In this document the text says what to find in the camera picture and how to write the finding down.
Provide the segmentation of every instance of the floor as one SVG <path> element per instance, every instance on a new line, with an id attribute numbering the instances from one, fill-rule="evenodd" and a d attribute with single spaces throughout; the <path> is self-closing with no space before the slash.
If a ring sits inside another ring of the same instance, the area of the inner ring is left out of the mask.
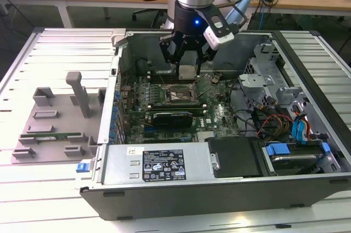
<path id="1" fill-rule="evenodd" d="M 21 5 L 19 10 L 36 27 L 63 27 L 56 7 Z M 129 27 L 149 28 L 156 13 L 144 13 L 132 21 L 132 13 L 136 9 L 110 8 L 110 19 L 104 18 L 102 8 L 71 7 L 69 9 L 76 27 Z M 159 27 L 164 21 L 161 17 L 156 23 Z M 30 35 L 32 27 L 14 7 L 9 7 L 9 14 L 0 18 L 0 79 L 5 75 L 16 55 Z M 317 30 L 324 39 L 339 51 L 345 40 L 351 35 L 351 18 L 338 21 L 332 16 L 293 16 L 280 14 L 265 15 L 264 30 Z M 249 26 L 249 30 L 257 30 L 261 17 L 257 15 Z M 351 62 L 351 41 L 343 48 L 341 57 Z"/>

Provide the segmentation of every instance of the warning label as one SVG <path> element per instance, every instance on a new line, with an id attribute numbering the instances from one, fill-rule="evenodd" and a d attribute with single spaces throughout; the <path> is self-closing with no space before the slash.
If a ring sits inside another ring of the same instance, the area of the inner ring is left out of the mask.
<path id="1" fill-rule="evenodd" d="M 183 150 L 143 151 L 143 180 L 186 180 Z"/>

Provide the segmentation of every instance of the open computer chassis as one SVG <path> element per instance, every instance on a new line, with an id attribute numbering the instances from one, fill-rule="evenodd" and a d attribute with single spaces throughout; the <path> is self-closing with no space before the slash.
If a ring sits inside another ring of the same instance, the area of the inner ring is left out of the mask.
<path id="1" fill-rule="evenodd" d="M 116 45 L 80 191 L 103 219 L 305 207 L 350 187 L 351 132 L 284 33 L 239 33 L 192 79 L 165 63 L 167 33 Z"/>

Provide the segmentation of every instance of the green circuit board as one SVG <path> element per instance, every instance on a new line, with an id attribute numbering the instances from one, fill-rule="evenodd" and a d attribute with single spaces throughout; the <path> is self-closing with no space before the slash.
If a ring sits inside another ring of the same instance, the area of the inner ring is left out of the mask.
<path id="1" fill-rule="evenodd" d="M 151 83 L 146 77 L 122 79 L 120 106 L 123 106 L 126 144 L 182 143 L 203 141 L 207 137 L 239 135 L 228 107 L 229 81 L 207 73 L 193 83 Z M 189 112 L 190 127 L 156 128 L 155 113 Z"/>

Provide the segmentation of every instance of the motherboard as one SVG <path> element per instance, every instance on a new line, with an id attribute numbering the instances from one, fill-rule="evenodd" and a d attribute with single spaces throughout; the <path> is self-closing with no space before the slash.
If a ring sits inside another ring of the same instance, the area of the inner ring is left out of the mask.
<path id="1" fill-rule="evenodd" d="M 186 143 L 238 135 L 228 103 L 233 81 L 221 76 L 213 72 L 174 81 L 158 73 L 121 73 L 109 143 Z"/>

